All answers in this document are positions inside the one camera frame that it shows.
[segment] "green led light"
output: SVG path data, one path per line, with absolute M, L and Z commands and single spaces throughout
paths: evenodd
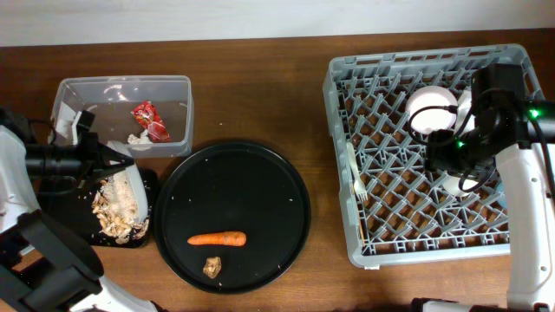
M 539 116 L 539 111 L 536 109 L 531 109 L 530 115 L 532 116 L 532 118 L 537 118 Z

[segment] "orange carrot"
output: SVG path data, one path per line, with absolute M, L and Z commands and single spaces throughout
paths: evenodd
M 246 235 L 241 231 L 195 235 L 187 240 L 191 245 L 220 244 L 225 246 L 243 246 Z

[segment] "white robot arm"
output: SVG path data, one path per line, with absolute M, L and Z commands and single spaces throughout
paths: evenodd
M 56 155 L 51 146 L 23 142 L 34 142 L 25 119 L 0 108 L 0 121 L 0 298 L 17 311 L 163 311 L 104 277 L 92 248 L 42 214 L 29 180 L 29 163 L 34 173 L 51 175 L 58 171 L 90 182 L 132 165 L 133 160 L 94 144 L 98 153 L 88 154 L 77 146 L 75 150 L 63 150 L 63 156 L 58 153 L 51 157 Z M 29 159 L 27 147 L 36 153 L 43 149 L 48 156 Z M 69 166 L 64 166 L 64 157 L 69 157 Z M 105 166 L 109 159 L 119 159 L 120 164 Z M 43 258 L 23 270 L 14 270 L 34 248 Z
M 481 172 L 497 168 L 505 188 L 513 260 L 507 306 L 519 311 L 552 311 L 555 163 L 550 155 L 555 155 L 555 103 L 525 99 L 522 68 L 518 65 L 490 65 L 476 71 L 472 82 L 473 102 L 468 114 L 475 116 L 473 130 L 432 132 L 423 143 L 427 145 L 426 167 L 461 177 L 461 190 L 466 178 L 478 179 Z M 490 177 L 482 177 L 474 189 Z M 420 302 L 420 309 L 498 310 L 442 301 Z

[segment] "clear plastic container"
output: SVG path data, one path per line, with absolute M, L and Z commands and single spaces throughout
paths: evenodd
M 129 145 L 130 134 L 144 130 L 131 111 L 143 101 L 151 101 L 166 124 L 172 142 Z M 69 78 L 60 83 L 51 121 L 58 132 L 56 144 L 72 144 L 71 121 L 88 110 L 95 114 L 92 132 L 107 144 L 125 144 L 134 158 L 187 156 L 193 145 L 193 94 L 185 76 L 117 76 Z

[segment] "plastic dish rack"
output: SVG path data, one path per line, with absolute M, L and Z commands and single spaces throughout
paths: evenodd
M 323 84 L 328 127 L 336 149 L 339 199 L 350 261 L 380 265 L 509 253 L 505 195 L 494 175 L 475 193 L 455 197 L 441 186 L 445 172 L 424 170 L 426 148 L 407 134 L 407 98 L 440 86 L 455 97 L 473 72 L 491 63 L 522 66 L 529 98 L 544 99 L 525 49 L 519 45 L 437 49 L 339 57 Z M 357 201 L 347 142 L 369 200 Z

